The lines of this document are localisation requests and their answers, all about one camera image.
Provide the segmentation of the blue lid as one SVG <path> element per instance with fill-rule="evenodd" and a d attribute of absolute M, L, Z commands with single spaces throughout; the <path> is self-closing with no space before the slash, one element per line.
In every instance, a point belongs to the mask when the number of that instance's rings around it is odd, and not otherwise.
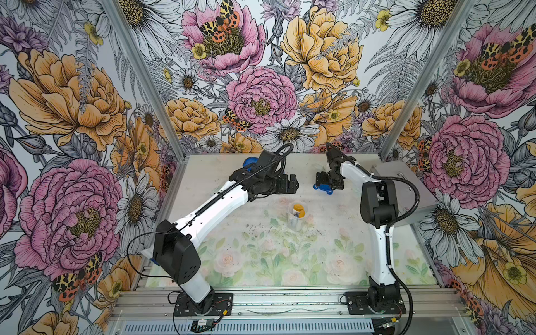
<path fill-rule="evenodd" d="M 258 162 L 258 158 L 256 157 L 249 157 L 247 159 L 244 160 L 244 163 L 243 163 L 243 167 L 244 168 L 247 168 L 247 167 L 251 167 L 253 164 L 257 163 Z"/>
<path fill-rule="evenodd" d="M 329 185 L 326 185 L 326 184 L 318 184 L 318 185 L 317 185 L 317 184 L 314 184 L 314 185 L 313 185 L 313 188 L 314 188 L 315 190 L 318 190 L 318 191 L 326 192 L 326 194 L 328 194 L 328 195 L 332 195 L 333 192 L 334 192 L 334 190 L 332 189 L 332 187 L 329 186 Z"/>

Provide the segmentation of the clear plastic cup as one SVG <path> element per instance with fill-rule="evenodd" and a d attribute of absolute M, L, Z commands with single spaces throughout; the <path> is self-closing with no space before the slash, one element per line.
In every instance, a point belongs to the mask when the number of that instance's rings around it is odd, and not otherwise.
<path fill-rule="evenodd" d="M 294 216 L 293 205 L 295 204 L 300 204 L 304 206 L 304 211 L 306 212 L 305 217 L 299 219 Z M 290 230 L 293 230 L 296 233 L 300 232 L 306 223 L 307 214 L 308 214 L 308 209 L 307 209 L 307 206 L 303 202 L 290 203 L 289 208 L 288 208 L 288 217 L 287 217 L 287 226 L 290 228 Z"/>

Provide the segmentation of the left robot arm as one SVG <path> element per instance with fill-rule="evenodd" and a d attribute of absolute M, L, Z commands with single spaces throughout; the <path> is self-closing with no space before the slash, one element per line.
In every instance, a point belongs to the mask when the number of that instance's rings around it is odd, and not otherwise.
<path fill-rule="evenodd" d="M 245 161 L 223 187 L 198 209 L 171 223 L 160 222 L 152 246 L 152 261 L 160 266 L 199 307 L 211 305 L 214 289 L 200 273 L 198 247 L 205 237 L 234 210 L 270 195 L 295 194 L 300 187 L 294 174 L 285 174 L 286 157 L 294 150 L 287 144 L 274 152 L 263 151 Z"/>

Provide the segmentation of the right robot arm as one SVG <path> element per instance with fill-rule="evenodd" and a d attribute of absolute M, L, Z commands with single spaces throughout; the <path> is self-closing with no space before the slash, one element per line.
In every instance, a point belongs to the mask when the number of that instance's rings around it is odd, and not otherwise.
<path fill-rule="evenodd" d="M 401 299 L 400 284 L 389 267 L 389 252 L 392 250 L 392 243 L 388 240 L 392 232 L 390 224 L 398 216 L 395 185 L 392 181 L 382 181 L 358 164 L 355 158 L 347 156 L 329 142 L 325 153 L 329 170 L 316 174 L 314 189 L 331 195 L 344 189 L 344 182 L 349 181 L 361 191 L 360 216 L 368 224 L 374 256 L 365 297 L 371 311 L 384 313 Z"/>

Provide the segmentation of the silver metal case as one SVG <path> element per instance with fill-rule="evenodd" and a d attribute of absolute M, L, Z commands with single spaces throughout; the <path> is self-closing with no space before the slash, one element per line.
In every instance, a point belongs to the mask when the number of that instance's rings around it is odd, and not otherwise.
<path fill-rule="evenodd" d="M 430 214 L 438 205 L 436 197 L 420 181 L 417 175 L 402 161 L 379 163 L 372 167 L 372 173 L 381 177 L 398 177 L 411 182 L 420 193 L 420 203 L 417 209 L 406 219 L 396 226 L 417 224 Z M 395 181 L 396 196 L 399 205 L 399 213 L 405 214 L 414 204 L 415 192 L 406 183 Z"/>

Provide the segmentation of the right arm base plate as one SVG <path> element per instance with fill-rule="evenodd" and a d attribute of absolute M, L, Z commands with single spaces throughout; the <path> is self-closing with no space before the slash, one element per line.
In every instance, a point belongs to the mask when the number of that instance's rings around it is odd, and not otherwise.
<path fill-rule="evenodd" d="M 347 292 L 344 303 L 350 315 L 403 315 L 406 307 L 402 300 L 371 297 L 366 292 Z"/>

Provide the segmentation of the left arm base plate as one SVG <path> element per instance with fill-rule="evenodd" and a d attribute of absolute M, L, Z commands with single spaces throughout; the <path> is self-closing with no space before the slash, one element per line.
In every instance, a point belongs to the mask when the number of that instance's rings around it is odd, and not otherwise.
<path fill-rule="evenodd" d="M 200 303 L 195 303 L 186 293 L 174 303 L 174 317 L 219 317 L 232 314 L 234 294 L 209 293 Z"/>

